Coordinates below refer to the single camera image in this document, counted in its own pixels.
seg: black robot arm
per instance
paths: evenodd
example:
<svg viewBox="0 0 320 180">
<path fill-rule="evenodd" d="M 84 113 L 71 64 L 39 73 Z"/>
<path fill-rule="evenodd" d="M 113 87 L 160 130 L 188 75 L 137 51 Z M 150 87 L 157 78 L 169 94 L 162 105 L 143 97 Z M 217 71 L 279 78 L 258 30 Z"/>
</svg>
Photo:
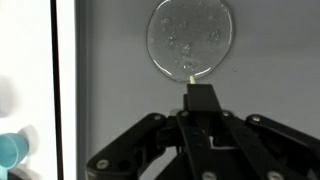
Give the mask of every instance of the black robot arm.
<svg viewBox="0 0 320 180">
<path fill-rule="evenodd" d="M 211 85 L 188 84 L 183 111 L 152 113 L 87 163 L 88 180 L 138 180 L 167 147 L 157 180 L 320 179 L 320 141 L 261 115 L 223 111 Z"/>
</svg>

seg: transparent disc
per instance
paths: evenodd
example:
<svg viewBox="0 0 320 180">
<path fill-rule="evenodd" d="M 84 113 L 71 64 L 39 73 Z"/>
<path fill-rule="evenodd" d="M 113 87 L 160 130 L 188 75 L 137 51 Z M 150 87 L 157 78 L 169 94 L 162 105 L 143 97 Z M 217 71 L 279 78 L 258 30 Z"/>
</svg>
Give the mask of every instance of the transparent disc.
<svg viewBox="0 0 320 180">
<path fill-rule="evenodd" d="M 165 0 L 147 32 L 153 62 L 177 81 L 209 74 L 228 53 L 231 40 L 230 12 L 219 0 Z"/>
</svg>

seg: teal object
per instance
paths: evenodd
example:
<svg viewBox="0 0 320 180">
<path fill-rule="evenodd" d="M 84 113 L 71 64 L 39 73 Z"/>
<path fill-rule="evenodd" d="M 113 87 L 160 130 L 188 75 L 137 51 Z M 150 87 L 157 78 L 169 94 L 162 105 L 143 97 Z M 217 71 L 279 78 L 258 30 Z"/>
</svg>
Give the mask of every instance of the teal object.
<svg viewBox="0 0 320 180">
<path fill-rule="evenodd" d="M 8 170 L 18 165 L 28 154 L 27 140 L 15 133 L 0 135 L 0 180 L 8 180 Z"/>
</svg>

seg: screw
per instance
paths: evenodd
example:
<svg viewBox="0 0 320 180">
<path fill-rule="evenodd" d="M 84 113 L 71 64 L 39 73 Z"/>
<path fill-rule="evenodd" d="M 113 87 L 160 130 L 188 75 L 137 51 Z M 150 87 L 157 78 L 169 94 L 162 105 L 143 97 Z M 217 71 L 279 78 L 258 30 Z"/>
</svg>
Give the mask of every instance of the screw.
<svg viewBox="0 0 320 180">
<path fill-rule="evenodd" d="M 109 161 L 106 159 L 101 159 L 97 163 L 97 169 L 106 169 L 109 166 Z"/>
<path fill-rule="evenodd" d="M 202 180 L 216 180 L 216 179 L 217 179 L 217 176 L 212 172 L 207 171 L 202 174 Z"/>
<path fill-rule="evenodd" d="M 156 121 L 158 121 L 158 120 L 161 119 L 161 116 L 160 116 L 160 115 L 156 115 L 153 119 L 156 120 Z"/>
<path fill-rule="evenodd" d="M 261 118 L 259 116 L 252 116 L 252 120 L 259 122 Z"/>
<path fill-rule="evenodd" d="M 284 180 L 283 176 L 276 171 L 268 172 L 268 178 L 269 180 Z"/>
<path fill-rule="evenodd" d="M 227 111 L 222 112 L 222 114 L 223 114 L 224 116 L 229 116 L 229 115 L 230 115 L 230 113 L 227 112 Z"/>
<path fill-rule="evenodd" d="M 187 117 L 189 116 L 189 113 L 187 111 L 184 111 L 182 114 L 181 114 L 183 117 Z"/>
</svg>

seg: blurry object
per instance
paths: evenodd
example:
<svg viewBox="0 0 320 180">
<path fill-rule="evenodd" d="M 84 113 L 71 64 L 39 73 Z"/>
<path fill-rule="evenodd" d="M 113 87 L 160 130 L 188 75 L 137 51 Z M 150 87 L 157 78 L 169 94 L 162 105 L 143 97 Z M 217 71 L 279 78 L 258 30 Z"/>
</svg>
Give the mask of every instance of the blurry object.
<svg viewBox="0 0 320 180">
<path fill-rule="evenodd" d="M 27 140 L 15 133 L 0 135 L 0 179 L 8 179 L 8 170 L 18 165 L 28 154 Z"/>
<path fill-rule="evenodd" d="M 28 125 L 22 128 L 18 134 L 23 136 L 29 144 L 29 152 L 28 155 L 33 155 L 37 151 L 37 147 L 39 144 L 39 135 L 36 129 L 32 125 Z"/>
<path fill-rule="evenodd" d="M 13 94 L 10 82 L 0 76 L 0 118 L 7 117 L 13 109 Z"/>
</svg>

